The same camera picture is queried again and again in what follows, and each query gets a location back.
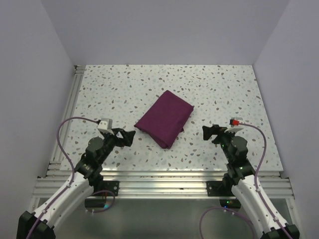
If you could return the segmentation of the purple cloth mat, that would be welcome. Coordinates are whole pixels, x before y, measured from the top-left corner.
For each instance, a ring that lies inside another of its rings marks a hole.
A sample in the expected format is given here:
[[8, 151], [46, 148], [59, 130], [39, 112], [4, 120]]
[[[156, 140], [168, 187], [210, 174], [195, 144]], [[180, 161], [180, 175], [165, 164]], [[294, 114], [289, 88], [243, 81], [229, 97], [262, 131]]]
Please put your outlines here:
[[194, 106], [165, 91], [138, 120], [135, 127], [147, 133], [161, 148], [170, 149], [193, 112]]

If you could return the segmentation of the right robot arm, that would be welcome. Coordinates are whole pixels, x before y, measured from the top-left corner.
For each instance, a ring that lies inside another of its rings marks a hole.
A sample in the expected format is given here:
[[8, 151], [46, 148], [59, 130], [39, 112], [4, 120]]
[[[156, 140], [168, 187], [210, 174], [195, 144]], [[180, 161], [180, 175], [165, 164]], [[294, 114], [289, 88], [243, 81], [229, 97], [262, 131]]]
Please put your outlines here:
[[254, 169], [247, 158], [247, 140], [236, 135], [245, 124], [232, 119], [230, 125], [230, 128], [217, 124], [202, 128], [203, 139], [215, 136], [212, 143], [221, 146], [228, 161], [222, 181], [207, 181], [207, 195], [236, 197], [260, 239], [298, 239], [297, 226], [287, 222], [262, 188], [259, 169]]

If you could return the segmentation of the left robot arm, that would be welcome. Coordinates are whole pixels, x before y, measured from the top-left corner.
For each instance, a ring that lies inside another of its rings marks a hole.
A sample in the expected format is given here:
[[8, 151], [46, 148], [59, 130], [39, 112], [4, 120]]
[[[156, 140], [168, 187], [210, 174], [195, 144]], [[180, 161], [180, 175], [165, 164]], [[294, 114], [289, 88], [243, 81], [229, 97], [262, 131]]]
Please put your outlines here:
[[39, 208], [18, 219], [18, 239], [54, 239], [58, 226], [90, 196], [116, 197], [119, 183], [107, 186], [102, 165], [115, 147], [130, 147], [136, 132], [113, 128], [89, 140], [66, 182]]

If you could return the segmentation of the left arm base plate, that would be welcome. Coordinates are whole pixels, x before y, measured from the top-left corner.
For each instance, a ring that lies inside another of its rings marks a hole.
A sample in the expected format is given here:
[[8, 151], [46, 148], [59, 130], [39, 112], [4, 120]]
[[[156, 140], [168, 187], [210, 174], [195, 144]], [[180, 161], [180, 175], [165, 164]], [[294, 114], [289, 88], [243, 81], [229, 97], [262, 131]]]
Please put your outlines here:
[[118, 196], [120, 182], [116, 180], [107, 180], [98, 182], [93, 186], [94, 191], [91, 196]]

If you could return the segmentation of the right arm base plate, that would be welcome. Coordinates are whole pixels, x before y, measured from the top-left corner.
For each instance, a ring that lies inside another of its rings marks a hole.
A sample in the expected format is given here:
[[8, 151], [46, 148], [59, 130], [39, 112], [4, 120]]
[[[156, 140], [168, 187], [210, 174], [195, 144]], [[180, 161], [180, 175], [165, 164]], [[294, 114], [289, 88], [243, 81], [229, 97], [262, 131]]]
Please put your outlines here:
[[233, 184], [226, 181], [206, 181], [208, 197], [235, 197], [231, 192]]

